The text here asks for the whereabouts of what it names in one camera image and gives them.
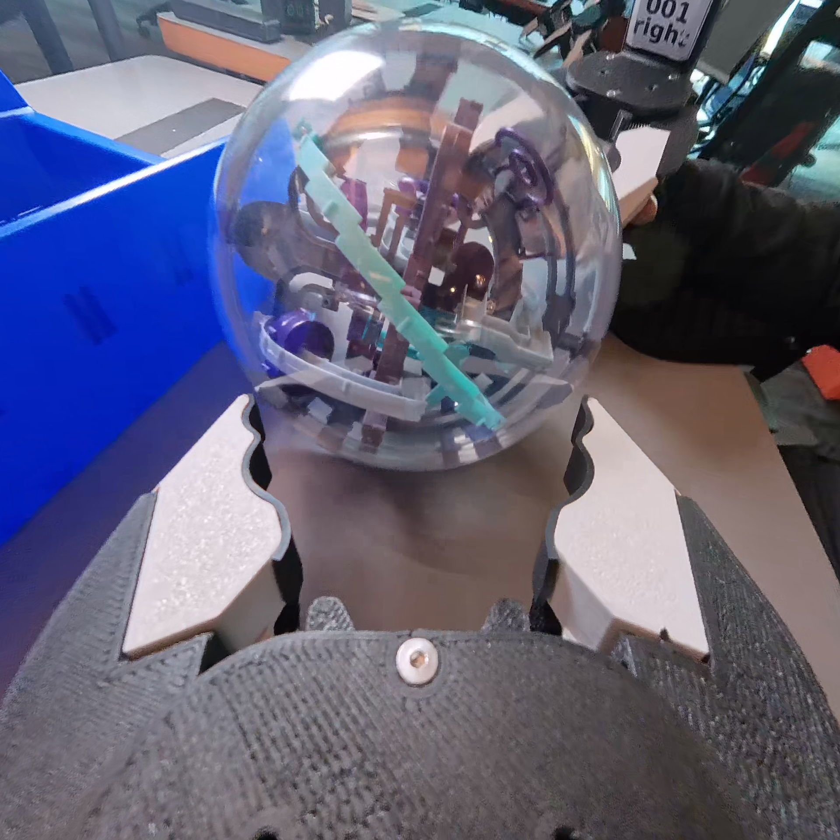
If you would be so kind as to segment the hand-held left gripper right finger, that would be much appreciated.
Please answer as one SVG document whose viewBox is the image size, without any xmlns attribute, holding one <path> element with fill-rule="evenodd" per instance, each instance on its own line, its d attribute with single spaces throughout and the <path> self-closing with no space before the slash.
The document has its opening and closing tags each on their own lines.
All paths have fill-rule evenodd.
<svg viewBox="0 0 840 840">
<path fill-rule="evenodd" d="M 596 399 L 581 402 L 532 576 L 532 621 L 609 653 L 622 635 L 695 660 L 707 629 L 672 482 Z"/>
</svg>

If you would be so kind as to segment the flat black device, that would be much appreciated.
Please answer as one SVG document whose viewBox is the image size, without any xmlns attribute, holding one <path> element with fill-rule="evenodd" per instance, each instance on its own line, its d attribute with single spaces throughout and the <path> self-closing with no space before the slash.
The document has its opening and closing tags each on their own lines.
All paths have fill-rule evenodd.
<svg viewBox="0 0 840 840">
<path fill-rule="evenodd" d="M 227 35 L 273 45 L 282 40 L 278 3 L 273 1 L 170 1 L 182 21 Z"/>
</svg>

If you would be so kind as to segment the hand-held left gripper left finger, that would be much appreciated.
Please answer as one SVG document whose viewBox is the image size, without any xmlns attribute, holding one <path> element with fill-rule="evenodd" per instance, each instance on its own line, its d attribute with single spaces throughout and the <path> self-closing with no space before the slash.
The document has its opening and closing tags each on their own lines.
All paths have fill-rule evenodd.
<svg viewBox="0 0 840 840">
<path fill-rule="evenodd" d="M 154 489 L 122 653 L 162 651 L 204 633 L 233 653 L 297 628 L 302 565 L 268 486 L 264 428 L 237 397 Z"/>
</svg>

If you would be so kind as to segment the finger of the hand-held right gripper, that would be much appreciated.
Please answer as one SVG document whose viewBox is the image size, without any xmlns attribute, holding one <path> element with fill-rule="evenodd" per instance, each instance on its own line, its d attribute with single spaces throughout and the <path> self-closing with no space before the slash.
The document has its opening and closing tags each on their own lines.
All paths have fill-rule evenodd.
<svg viewBox="0 0 840 840">
<path fill-rule="evenodd" d="M 621 161 L 616 169 L 616 198 L 622 226 L 633 222 L 653 194 L 669 136 L 670 131 L 659 128 L 629 129 L 617 136 Z"/>
</svg>

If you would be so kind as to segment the person's right forearm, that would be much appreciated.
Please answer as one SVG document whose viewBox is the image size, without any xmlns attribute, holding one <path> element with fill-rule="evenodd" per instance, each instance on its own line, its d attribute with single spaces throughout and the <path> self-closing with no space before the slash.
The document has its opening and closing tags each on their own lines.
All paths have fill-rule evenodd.
<svg viewBox="0 0 840 840">
<path fill-rule="evenodd" d="M 839 347 L 839 205 L 687 160 L 626 231 L 610 331 L 661 361 L 746 365 L 764 377 Z"/>
</svg>

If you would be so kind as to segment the grey desk orange edge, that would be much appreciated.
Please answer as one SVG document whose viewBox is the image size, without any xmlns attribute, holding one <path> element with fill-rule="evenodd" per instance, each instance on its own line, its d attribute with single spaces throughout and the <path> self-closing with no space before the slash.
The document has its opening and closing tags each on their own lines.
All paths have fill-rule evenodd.
<svg viewBox="0 0 840 840">
<path fill-rule="evenodd" d="M 166 48 L 204 66 L 247 79 L 268 82 L 311 47 L 361 20 L 363 2 L 280 2 L 282 40 L 273 45 L 227 35 L 177 18 L 165 2 L 156 22 Z"/>
</svg>

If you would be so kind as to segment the clear maze ball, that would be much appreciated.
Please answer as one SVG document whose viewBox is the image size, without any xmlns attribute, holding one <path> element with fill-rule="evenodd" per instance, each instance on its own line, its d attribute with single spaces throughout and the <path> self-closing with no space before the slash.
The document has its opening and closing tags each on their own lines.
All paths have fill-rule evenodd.
<svg viewBox="0 0 840 840">
<path fill-rule="evenodd" d="M 402 18 L 312 47 L 226 141 L 214 296 L 255 392 L 333 455 L 467 466 L 583 380 L 622 222 L 572 97 L 474 28 Z"/>
</svg>

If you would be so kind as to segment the black metal frame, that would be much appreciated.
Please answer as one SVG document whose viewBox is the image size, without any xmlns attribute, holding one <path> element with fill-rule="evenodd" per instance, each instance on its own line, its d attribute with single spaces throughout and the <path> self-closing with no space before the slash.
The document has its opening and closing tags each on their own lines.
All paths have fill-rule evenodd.
<svg viewBox="0 0 840 840">
<path fill-rule="evenodd" d="M 838 197 L 838 2 L 793 2 L 708 114 L 696 158 L 799 197 Z"/>
</svg>

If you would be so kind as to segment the blue plastic bin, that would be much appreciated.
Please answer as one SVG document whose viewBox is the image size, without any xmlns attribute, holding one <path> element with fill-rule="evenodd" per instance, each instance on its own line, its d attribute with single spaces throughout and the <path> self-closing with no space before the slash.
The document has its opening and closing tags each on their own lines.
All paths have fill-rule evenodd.
<svg viewBox="0 0 840 840">
<path fill-rule="evenodd" d="M 209 212 L 226 134 L 167 159 L 2 76 L 1 537 L 222 339 Z"/>
</svg>

